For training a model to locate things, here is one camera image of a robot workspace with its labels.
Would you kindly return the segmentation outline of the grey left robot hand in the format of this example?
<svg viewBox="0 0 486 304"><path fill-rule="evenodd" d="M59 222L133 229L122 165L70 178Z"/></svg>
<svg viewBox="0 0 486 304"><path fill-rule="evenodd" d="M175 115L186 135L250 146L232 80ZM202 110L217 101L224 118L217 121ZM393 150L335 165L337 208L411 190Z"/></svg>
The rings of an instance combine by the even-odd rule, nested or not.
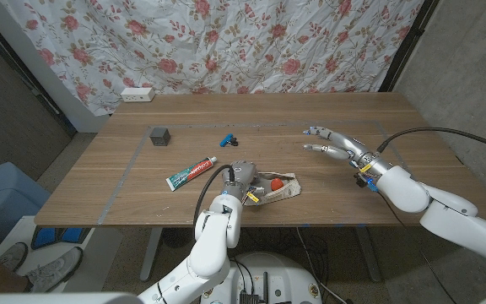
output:
<svg viewBox="0 0 486 304"><path fill-rule="evenodd" d="M234 180L230 180L230 169L224 169L224 190L238 199L242 199L250 186L265 187L268 180L258 173L257 167L252 162L237 160L231 164L234 172Z"/></svg>

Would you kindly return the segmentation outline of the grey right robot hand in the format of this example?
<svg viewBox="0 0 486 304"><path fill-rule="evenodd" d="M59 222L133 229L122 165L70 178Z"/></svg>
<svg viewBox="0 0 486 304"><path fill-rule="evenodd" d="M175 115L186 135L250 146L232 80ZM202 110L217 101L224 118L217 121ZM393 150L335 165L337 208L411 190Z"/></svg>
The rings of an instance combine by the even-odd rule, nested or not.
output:
<svg viewBox="0 0 486 304"><path fill-rule="evenodd" d="M329 142L329 144L305 144L303 146L305 150L320 152L335 160L348 160L362 174L380 177L393 167L377 152L371 151L356 138L324 127L309 127L303 134L316 135Z"/></svg>

